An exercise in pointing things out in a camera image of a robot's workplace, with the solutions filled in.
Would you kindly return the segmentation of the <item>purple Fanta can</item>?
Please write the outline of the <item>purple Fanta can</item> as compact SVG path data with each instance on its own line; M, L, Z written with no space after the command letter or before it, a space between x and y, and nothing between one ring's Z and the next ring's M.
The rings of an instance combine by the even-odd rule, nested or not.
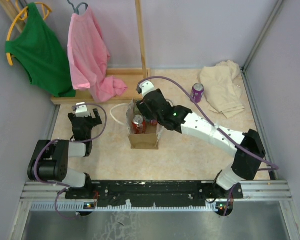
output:
M155 120L155 119L152 119L152 120L149 121L149 124L150 124L151 126L156 126L156 125L158 124L158 121Z
M204 95L204 86L201 83L195 83L191 89L191 98L194 103L199 103Z

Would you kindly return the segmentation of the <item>red Coca-Cola can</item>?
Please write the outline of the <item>red Coca-Cola can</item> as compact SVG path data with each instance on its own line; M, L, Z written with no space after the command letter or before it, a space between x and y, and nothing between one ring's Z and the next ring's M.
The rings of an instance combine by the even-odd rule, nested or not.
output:
M146 120L142 115L135 115L132 119L132 129L134 134L145 134L147 130Z

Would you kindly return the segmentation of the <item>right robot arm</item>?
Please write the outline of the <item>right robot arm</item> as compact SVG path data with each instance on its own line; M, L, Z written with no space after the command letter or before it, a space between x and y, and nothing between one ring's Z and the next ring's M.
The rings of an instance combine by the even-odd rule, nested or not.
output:
M207 120L199 117L191 109L181 105L172 106L160 89L141 90L142 100L136 103L143 116L156 120L169 131L189 135L212 144L234 158L217 176L213 192L219 198L225 198L231 188L241 181L255 179L265 149L260 135L253 129L247 133L212 126Z

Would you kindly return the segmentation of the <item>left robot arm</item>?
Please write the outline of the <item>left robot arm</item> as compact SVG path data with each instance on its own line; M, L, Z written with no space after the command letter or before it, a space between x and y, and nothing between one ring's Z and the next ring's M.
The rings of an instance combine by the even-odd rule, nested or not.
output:
M27 176L32 181L45 184L57 184L66 188L76 188L81 197L87 199L93 195L94 186L88 183L86 173L78 172L69 167L69 158L90 156L93 149L92 130L102 125L99 111L93 109L94 116L87 107L79 106L68 118L72 125L71 140L39 140L36 144Z

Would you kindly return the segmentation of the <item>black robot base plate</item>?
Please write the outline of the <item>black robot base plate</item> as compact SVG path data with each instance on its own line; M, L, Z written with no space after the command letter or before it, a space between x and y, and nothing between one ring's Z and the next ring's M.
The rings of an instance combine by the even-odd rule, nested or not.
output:
M81 188L69 188L67 200L95 200L98 207L120 207L129 200L133 207L204 207L206 200L215 203L227 199L224 190L214 181L89 181Z

